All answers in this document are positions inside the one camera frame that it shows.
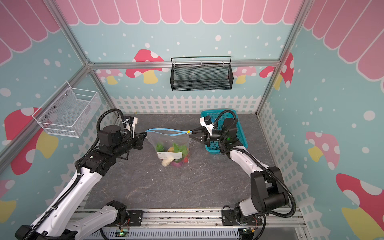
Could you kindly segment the white toy daikon radish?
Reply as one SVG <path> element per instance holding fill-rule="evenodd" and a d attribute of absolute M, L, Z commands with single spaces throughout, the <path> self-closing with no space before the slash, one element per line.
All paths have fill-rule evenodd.
<path fill-rule="evenodd" d="M 170 147 L 174 147 L 174 153 L 168 152 Z M 166 148 L 161 143 L 158 143 L 155 147 L 158 158 L 162 160 L 163 167 L 171 165 L 180 168 L 189 161 L 190 150 L 187 145 L 172 143 L 170 147 Z"/>

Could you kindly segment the teal plastic basket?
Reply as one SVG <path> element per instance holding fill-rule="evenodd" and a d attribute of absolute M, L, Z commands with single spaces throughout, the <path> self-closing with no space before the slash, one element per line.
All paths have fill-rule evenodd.
<path fill-rule="evenodd" d="M 218 116 L 220 115 L 221 112 L 223 112 L 225 109 L 212 109 L 212 110 L 206 110 L 206 111 L 203 111 L 201 112 L 201 117 L 206 117 L 206 116 L 210 116 L 211 117 L 211 121 L 213 123 L 216 122 Z M 234 118 L 234 116 L 231 114 L 231 113 L 224 113 L 220 119 L 219 119 L 219 122 L 218 122 L 218 127 L 217 129 L 218 130 L 221 130 L 222 129 L 222 126 L 223 126 L 223 122 L 226 118 Z M 243 128 L 242 128 L 242 125 L 240 123 L 240 121 L 237 122 L 237 138 L 238 140 L 241 142 L 241 144 L 247 149 L 248 148 L 248 142 L 246 140 L 246 136 L 244 134 L 244 131 L 243 131 Z M 205 146 L 206 150 L 212 154 L 212 155 L 218 155 L 220 154 L 220 149 L 219 149 L 219 142 L 218 141 L 215 141 L 215 142 L 211 142 L 210 143 L 210 146 Z"/>

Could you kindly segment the clear zip top bag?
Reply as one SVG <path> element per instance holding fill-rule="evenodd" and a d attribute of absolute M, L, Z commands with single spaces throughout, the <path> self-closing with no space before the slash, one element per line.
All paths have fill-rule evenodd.
<path fill-rule="evenodd" d="M 190 159 L 190 131 L 149 129 L 147 139 L 154 147 L 163 167 L 181 168 Z"/>

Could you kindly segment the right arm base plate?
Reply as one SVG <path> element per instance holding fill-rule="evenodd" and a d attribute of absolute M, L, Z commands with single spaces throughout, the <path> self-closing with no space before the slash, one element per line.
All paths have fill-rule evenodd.
<path fill-rule="evenodd" d="M 259 226 L 263 225 L 263 220 L 260 216 L 250 215 L 244 216 L 238 209 L 223 209 L 222 224 L 223 226 Z"/>

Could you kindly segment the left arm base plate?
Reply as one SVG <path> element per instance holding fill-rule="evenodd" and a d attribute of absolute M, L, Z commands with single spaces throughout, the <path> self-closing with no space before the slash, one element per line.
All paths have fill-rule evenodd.
<path fill-rule="evenodd" d="M 126 210 L 123 214 L 118 212 L 118 216 L 114 222 L 106 225 L 106 227 L 140 227 L 143 220 L 144 211 Z"/>

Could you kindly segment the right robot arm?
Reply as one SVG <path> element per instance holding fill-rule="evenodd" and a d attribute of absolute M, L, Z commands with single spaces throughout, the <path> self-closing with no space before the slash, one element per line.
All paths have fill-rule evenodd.
<path fill-rule="evenodd" d="M 269 167 L 254 157 L 237 137 L 238 119 L 226 118 L 222 127 L 212 122 L 210 116 L 200 118 L 200 127 L 192 130 L 190 138 L 206 146 L 217 142 L 220 153 L 237 163 L 250 177 L 251 196 L 237 203 L 236 221 L 241 225 L 253 217 L 274 215 L 290 218 L 296 213 L 296 201 L 285 185 L 282 172 Z"/>

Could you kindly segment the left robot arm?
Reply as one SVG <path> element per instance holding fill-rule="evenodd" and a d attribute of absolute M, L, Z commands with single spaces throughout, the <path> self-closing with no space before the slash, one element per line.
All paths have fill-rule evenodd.
<path fill-rule="evenodd" d="M 119 227 L 130 221 L 127 207 L 110 201 L 96 213 L 79 223 L 69 221 L 80 203 L 118 158 L 130 150 L 141 150 L 146 132 L 134 133 L 134 128 L 122 129 L 110 125 L 98 131 L 97 139 L 89 151 L 75 161 L 76 172 L 68 185 L 47 210 L 31 225 L 22 225 L 15 233 L 18 240 L 83 240 L 102 227 L 115 224 Z"/>

